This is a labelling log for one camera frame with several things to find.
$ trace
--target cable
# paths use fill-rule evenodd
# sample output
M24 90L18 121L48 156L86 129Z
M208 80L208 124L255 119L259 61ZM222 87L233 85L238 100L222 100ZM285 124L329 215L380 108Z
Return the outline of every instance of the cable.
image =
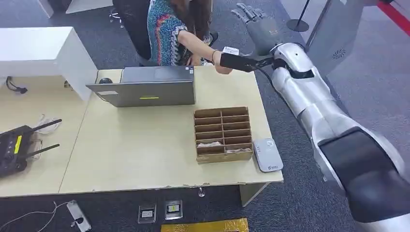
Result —
M106 99L104 99L104 98L102 98L102 97L100 97L98 94L95 94L95 95L97 95L101 100L103 100L104 102L107 102L107 100Z
M259 68L259 67L257 67L257 66L251 66L251 67L254 68L254 69L257 69L257 70L261 71L261 72L265 75L265 77L268 79L268 81L269 81L269 83L270 83L270 86L271 86L274 90L276 90L275 87L273 86L272 79L270 79L270 76L268 75L268 73L266 73L262 68Z
M39 118L39 121L38 121L38 123L37 123L37 125L36 125L35 127L44 125L44 124L46 124L46 123L55 121L55 120L57 120L57 119L58 119L58 118L47 118L47 117L45 117L45 115L41 115L40 118ZM39 130L37 130L36 132L37 132L37 133L40 133L40 134L49 134L49 133L52 133L52 132L54 132L54 131L57 129L57 127L59 127L60 124L61 124L61 122L56 123L56 124L51 125L51 126L48 126L48 127L45 127L45 128L42 128L42 129L39 129Z
M15 218L15 219L13 219L13 220L7 222L6 224L2 225L2 226L0 227L0 231L1 231L5 226L7 226L8 224L10 224L10 223L12 223L12 222L14 222L14 221L17 221L17 220L19 220L19 219L21 219L21 218L24 218L25 216L28 216L28 215L30 215L30 214L53 214L53 215L51 216L50 220L49 220L41 229L39 229L39 230L37 231L37 232L41 232L41 231L44 230L44 228L45 228L46 226L48 226L48 224L50 224L50 222L53 220L54 215L56 214L57 209L58 209L60 206L62 206L62 205L64 205L64 204L67 204L67 203L69 203L69 202L64 202L64 203L59 204L59 205L57 205L56 202L53 202L53 203L54 203L54 207L55 207L55 208L54 208L54 210L53 210L52 212L34 211L34 212L26 213L25 215L20 216L20 217L18 217L18 218Z
M21 94L25 94L27 92L27 88L21 88L21 87L17 87L13 81L12 81L12 77L8 76L6 79L6 86L9 90L14 91L14 92L19 92Z

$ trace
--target cardboard compartment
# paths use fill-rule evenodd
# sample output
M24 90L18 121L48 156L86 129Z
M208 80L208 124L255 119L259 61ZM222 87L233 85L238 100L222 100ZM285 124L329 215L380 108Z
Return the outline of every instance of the cardboard compartment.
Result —
M195 139L217 139L223 138L223 132L221 131L214 131L214 132L201 132L195 134Z
M210 144L213 142L220 142L222 145L224 145L223 143L223 138L219 138L219 139L201 139L201 140L197 140L196 144Z
M253 155L252 133L247 107L197 110L193 114L198 163L249 160ZM198 144L220 142L218 146ZM227 152L246 149L249 151Z
M221 131L222 130L222 125L201 125L201 126L195 126L195 132L211 132L211 131Z
M233 123L233 122L249 122L248 115L240 115L240 116L226 116L222 118L223 123Z
M241 129L250 129L249 122L235 122L235 123L224 123L223 130L241 130Z
M243 136L243 137L232 137L232 138L225 138L225 144L247 144L252 143L252 138L250 136Z
M248 115L247 107L223 108L221 111L222 111L222 116Z
M253 145L252 143L249 144L235 144L235 145L225 145L225 151L226 150L237 150L237 149L245 149L249 148L250 150L253 151Z
M227 130L223 132L224 138L229 137L241 137L241 136L251 136L250 129L243 130Z
M212 155L212 154L224 154L225 148L223 146L210 146L210 147L198 147L196 151L199 156Z
M221 124L221 123L222 123L222 118L220 117L196 118L195 119L195 126Z
M220 117L220 109L206 109L206 110L197 110L194 113L194 118L204 118L204 117Z

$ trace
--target patterned shirt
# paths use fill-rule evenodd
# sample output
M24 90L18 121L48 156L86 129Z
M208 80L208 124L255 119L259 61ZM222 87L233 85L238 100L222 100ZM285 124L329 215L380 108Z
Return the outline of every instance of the patterned shirt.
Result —
M151 61L160 66L186 65L191 52L178 42L178 34L188 28L178 19L169 0L151 0L147 28ZM209 44L210 38L205 36L204 42Z

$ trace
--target gray laptop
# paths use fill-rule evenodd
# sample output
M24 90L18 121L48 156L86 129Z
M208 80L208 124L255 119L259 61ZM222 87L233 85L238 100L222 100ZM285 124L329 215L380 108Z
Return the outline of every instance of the gray laptop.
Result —
M86 86L116 107L195 104L191 66L130 67L120 83Z

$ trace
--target long hair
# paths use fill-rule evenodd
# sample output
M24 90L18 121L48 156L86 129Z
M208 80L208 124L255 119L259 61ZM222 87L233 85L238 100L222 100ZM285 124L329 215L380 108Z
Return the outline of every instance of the long hair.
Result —
M200 40L209 32L211 0L169 0L176 16Z

